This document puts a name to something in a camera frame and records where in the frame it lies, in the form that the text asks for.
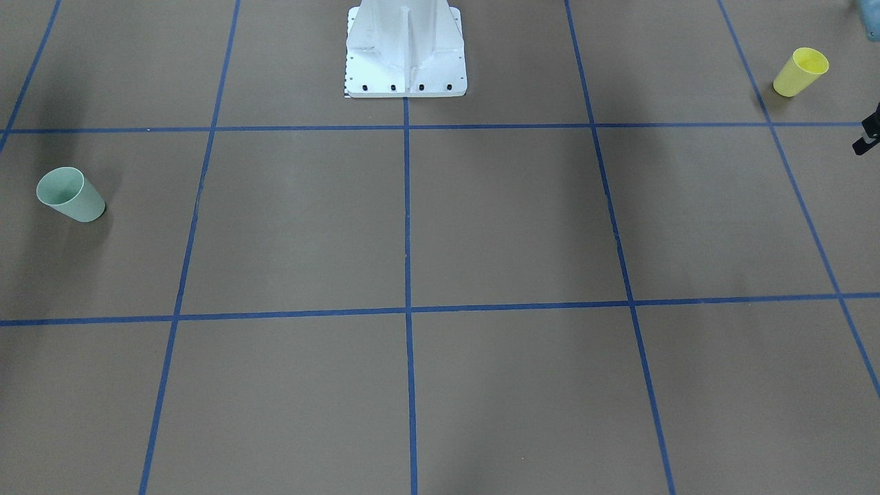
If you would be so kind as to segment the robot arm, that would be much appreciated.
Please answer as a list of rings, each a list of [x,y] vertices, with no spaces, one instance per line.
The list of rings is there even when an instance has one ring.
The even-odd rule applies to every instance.
[[[879,41],[879,1],[857,1],[862,25],[869,41]],[[861,137],[852,144],[855,155],[866,154],[879,142],[879,104],[868,117],[862,120]]]

